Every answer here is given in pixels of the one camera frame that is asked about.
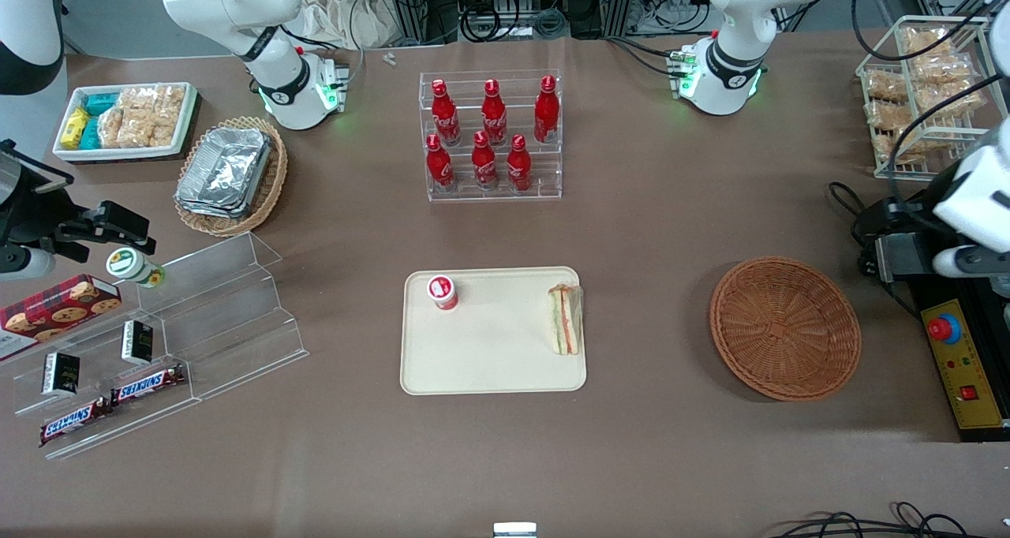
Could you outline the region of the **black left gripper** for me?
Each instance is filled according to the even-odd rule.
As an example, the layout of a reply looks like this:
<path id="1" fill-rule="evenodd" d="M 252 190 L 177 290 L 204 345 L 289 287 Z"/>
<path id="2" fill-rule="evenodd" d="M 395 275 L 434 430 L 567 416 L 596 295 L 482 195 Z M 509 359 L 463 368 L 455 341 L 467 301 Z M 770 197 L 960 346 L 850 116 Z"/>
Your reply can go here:
<path id="1" fill-rule="evenodd" d="M 960 246 L 960 233 L 935 215 L 935 208 L 945 199 L 947 192 L 914 192 L 904 197 L 904 207 L 898 204 L 872 204 L 861 210 L 855 218 L 855 228 L 861 228 L 861 244 L 873 245 L 880 238 L 904 234 L 908 223 L 925 236 L 935 247 Z"/>

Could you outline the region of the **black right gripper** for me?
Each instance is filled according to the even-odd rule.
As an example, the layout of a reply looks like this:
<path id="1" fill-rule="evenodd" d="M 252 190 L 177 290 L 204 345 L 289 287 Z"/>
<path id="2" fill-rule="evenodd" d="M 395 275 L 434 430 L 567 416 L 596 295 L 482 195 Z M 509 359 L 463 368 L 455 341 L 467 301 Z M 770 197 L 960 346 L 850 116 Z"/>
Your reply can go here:
<path id="1" fill-rule="evenodd" d="M 122 245 L 148 256 L 155 253 L 147 218 L 114 201 L 101 201 L 80 212 L 66 191 L 73 184 L 72 175 L 26 156 L 11 140 L 2 141 L 1 155 L 2 247 L 40 249 L 66 259 L 89 258 L 86 243 Z M 60 226 L 78 214 L 78 237 L 57 237 Z"/>

